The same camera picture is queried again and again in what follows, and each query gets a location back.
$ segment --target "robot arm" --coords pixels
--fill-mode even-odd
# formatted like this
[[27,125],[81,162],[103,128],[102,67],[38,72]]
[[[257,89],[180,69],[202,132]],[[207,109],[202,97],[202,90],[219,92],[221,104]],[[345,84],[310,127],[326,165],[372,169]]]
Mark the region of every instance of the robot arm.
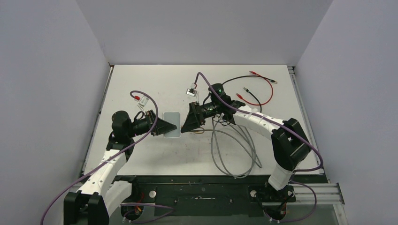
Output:
[[[222,84],[216,83],[213,84],[212,87],[218,96],[227,104],[233,106],[234,108],[254,113],[254,110],[244,103],[231,100],[230,96],[225,94]],[[289,132],[277,125],[269,123],[262,118],[251,116],[251,114],[237,112],[226,107],[219,101],[210,88],[209,92],[211,99],[210,103],[206,103],[204,105],[199,105],[196,102],[190,103],[190,110],[181,129],[181,133],[199,128],[205,124],[206,118],[213,117],[215,115],[222,115],[222,118],[225,121],[235,125],[245,126],[263,135],[271,140],[274,158],[277,162],[268,182],[276,191],[283,189],[289,183],[291,176],[294,174],[294,170],[298,164],[303,161],[310,152],[309,147],[301,142],[298,138],[292,136]],[[308,141],[302,127],[297,120],[292,118],[288,121],[285,121],[258,112],[256,112],[256,114],[263,115],[264,118],[273,120],[279,124],[283,124]]]
[[[108,161],[120,150],[134,143],[135,136],[149,131],[153,125],[155,113],[147,111],[143,118],[134,118],[133,122],[125,111],[118,111],[112,116],[112,133],[106,146],[106,151],[100,164],[104,166],[93,173],[77,192],[69,192],[64,199],[64,225],[108,225],[109,215],[119,204],[133,193],[134,178],[115,180],[117,172],[129,160],[133,148],[128,149],[111,161]],[[158,118],[151,134],[161,135],[177,129],[174,124]]]
[[[239,109],[253,112],[253,109],[246,105]],[[262,113],[257,112],[257,114],[291,128],[291,130],[307,140],[307,137],[297,120],[290,119],[288,121],[283,121]],[[311,151],[309,147],[296,137],[291,136],[289,132],[286,132],[279,126],[269,123],[262,118],[241,112],[233,114],[233,118],[236,125],[247,127],[263,135],[272,142],[276,167],[269,177],[268,183],[277,191],[283,189],[289,183],[294,174],[293,171]]]

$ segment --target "gray cable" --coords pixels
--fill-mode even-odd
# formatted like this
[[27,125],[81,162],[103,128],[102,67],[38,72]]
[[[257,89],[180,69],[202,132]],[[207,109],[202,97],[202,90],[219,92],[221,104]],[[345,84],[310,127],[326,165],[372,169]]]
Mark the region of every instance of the gray cable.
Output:
[[[246,176],[248,176],[248,175],[250,174],[250,172],[252,171],[252,169],[253,169],[253,167],[254,167],[254,164],[256,164],[259,168],[262,168],[262,164],[261,164],[260,159],[258,158],[257,153],[256,153],[256,148],[255,148],[255,146],[254,146],[253,139],[252,139],[252,137],[251,137],[249,131],[247,130],[247,128],[243,127],[243,128],[245,128],[245,130],[246,130],[246,132],[247,132],[247,135],[246,135],[246,133],[243,131],[243,129],[242,129],[240,126],[239,126],[239,129],[242,131],[242,133],[240,133],[235,127],[233,127],[233,126],[230,125],[231,128],[233,128],[233,129],[234,129],[234,130],[247,142],[247,144],[250,146],[251,152],[248,151],[247,148],[246,148],[236,137],[234,137],[233,135],[231,135],[231,134],[229,134],[229,133],[227,133],[227,132],[224,132],[224,131],[222,131],[222,130],[217,130],[217,129],[215,129],[218,123],[219,123],[219,122],[216,122],[216,124],[214,124],[214,121],[212,120],[213,129],[203,129],[203,130],[193,130],[193,131],[190,131],[190,132],[212,131],[212,138],[211,138],[211,154],[212,154],[212,160],[213,160],[213,162],[214,162],[214,165],[217,167],[217,169],[218,169],[220,172],[222,172],[223,174],[225,174],[225,175],[229,175],[229,176],[232,176],[232,177],[235,177],[235,178],[239,178],[239,179],[240,179],[240,178],[244,178],[244,177],[246,177]],[[217,140],[216,132],[225,134],[225,135],[227,135],[227,136],[233,138],[240,146],[242,146],[242,148],[243,148],[243,149],[246,151],[246,153],[250,156],[250,158],[252,159],[252,164],[251,164],[250,168],[249,168],[246,172],[241,173],[241,174],[232,174],[232,173],[226,168],[226,166],[225,166],[225,164],[224,164],[224,161],[222,160],[222,157],[221,157],[221,152],[220,152],[220,147],[219,147],[219,145],[218,145],[218,140]],[[221,168],[218,166],[218,164],[216,163],[216,161],[215,161],[215,158],[214,158],[214,150],[213,150],[213,139],[215,139],[215,144],[216,144],[216,147],[217,147],[218,156],[219,156],[219,158],[220,158],[221,164],[222,164],[222,166],[223,166],[223,168],[224,168],[225,171],[224,171],[223,169],[221,169]]]

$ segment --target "black wire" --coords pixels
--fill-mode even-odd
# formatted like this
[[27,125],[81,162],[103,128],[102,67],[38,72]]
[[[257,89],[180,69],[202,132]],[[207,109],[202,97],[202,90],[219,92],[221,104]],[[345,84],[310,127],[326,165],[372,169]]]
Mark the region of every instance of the black wire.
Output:
[[224,121],[220,121],[222,118],[219,116],[218,117],[218,122],[224,127],[224,126],[228,126],[229,124],[231,124],[231,122],[229,122],[229,121],[226,121],[226,120],[224,120]]
[[262,107],[261,107],[261,103],[260,101],[254,96],[254,94],[252,94],[251,92],[248,92],[249,94],[251,94],[253,96],[253,98],[259,103],[260,105],[260,112],[262,113]]
[[234,78],[232,78],[232,79],[229,79],[229,80],[227,80],[227,81],[224,81],[224,83],[222,83],[222,85],[224,85],[224,84],[226,84],[226,83],[228,83],[228,82],[230,82],[230,81],[233,81],[233,80],[236,80],[236,79],[239,79],[239,78],[244,78],[244,77],[258,77],[258,78],[263,79],[263,77],[257,76],[257,75],[238,76],[238,77],[234,77]]
[[256,200],[257,200],[257,204],[260,206],[260,208],[262,209],[262,210],[265,210],[265,207],[261,204],[261,202],[260,202],[260,200],[259,200],[259,195],[257,195],[257,194],[254,194],[254,195],[256,195]]
[[283,205],[285,205],[292,197],[294,196],[294,193],[292,193],[291,195],[289,195],[285,201],[283,201],[279,207],[276,209],[277,211],[281,211],[283,209]]
[[144,114],[143,111],[139,111],[139,112],[136,114],[136,116],[134,117],[134,121],[137,120],[138,115],[140,115],[141,113],[142,113],[142,115],[141,115],[141,117],[140,117],[138,120],[142,119],[142,118],[145,116],[145,114]]
[[205,102],[206,102],[206,100],[208,99],[210,97],[210,93],[207,95],[207,97],[203,100],[203,103],[202,103],[202,105],[204,105],[205,104]]

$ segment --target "red wire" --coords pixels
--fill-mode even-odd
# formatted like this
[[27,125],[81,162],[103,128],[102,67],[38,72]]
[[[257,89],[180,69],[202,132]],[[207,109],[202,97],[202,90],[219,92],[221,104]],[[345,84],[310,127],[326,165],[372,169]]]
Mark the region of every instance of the red wire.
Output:
[[[269,83],[269,85],[271,86],[271,97],[269,97],[268,101],[266,101],[266,102],[260,104],[260,105],[265,105],[265,104],[267,104],[268,102],[271,101],[272,96],[274,95],[274,88],[272,87],[271,82],[270,82],[267,78],[261,76],[260,74],[257,74],[257,73],[255,73],[255,74],[256,74],[257,76],[261,77],[262,79],[266,80],[266,81]],[[239,94],[237,94],[237,96],[238,96],[238,98],[240,98],[241,100],[243,100],[243,101],[246,102],[247,104],[260,106],[259,104],[254,104],[254,103],[248,102],[246,99],[244,99],[244,98],[243,98],[241,95],[239,95]]]

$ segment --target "white table surface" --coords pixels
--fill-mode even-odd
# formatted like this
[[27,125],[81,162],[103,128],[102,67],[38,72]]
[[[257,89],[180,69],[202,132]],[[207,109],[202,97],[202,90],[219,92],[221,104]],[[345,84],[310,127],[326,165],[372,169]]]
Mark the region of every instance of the white table surface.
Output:
[[[127,111],[131,118],[139,111],[137,101],[130,97],[131,90],[140,90],[153,97],[159,107],[159,116],[163,112],[180,112],[181,124],[188,113],[188,104],[195,98],[185,94],[186,89],[194,82],[197,72],[202,72],[210,83],[221,83],[230,78],[251,75],[255,71],[263,76],[278,81],[274,84],[272,100],[263,106],[263,113],[275,118],[297,119],[306,134],[306,125],[297,101],[288,69],[284,65],[115,65],[106,93],[102,112],[94,131],[92,143],[84,173],[89,172],[100,162],[111,128],[111,117],[119,110]],[[232,99],[239,100],[236,93],[245,99],[255,102],[243,87],[247,87],[261,101],[266,101],[271,93],[268,83],[260,78],[242,78],[225,84],[225,92]],[[208,86],[199,77],[197,90],[199,102],[207,96]],[[154,109],[149,102],[145,110]],[[211,119],[207,119],[204,128],[211,128]],[[218,126],[219,129],[234,133],[231,128]],[[263,164],[260,169],[255,166],[252,175],[269,175],[275,167],[271,141],[251,131],[257,153]],[[246,152],[231,138],[218,133],[221,154],[227,168],[234,174],[246,171],[251,159]],[[193,133],[181,134],[180,138],[164,138],[162,135],[149,135],[134,148],[127,164],[119,175],[223,175],[214,166],[210,153],[211,132],[202,135]],[[217,154],[215,158],[221,163]],[[299,165],[301,169],[317,166],[316,158],[311,152]],[[318,171],[302,174],[319,174]]]

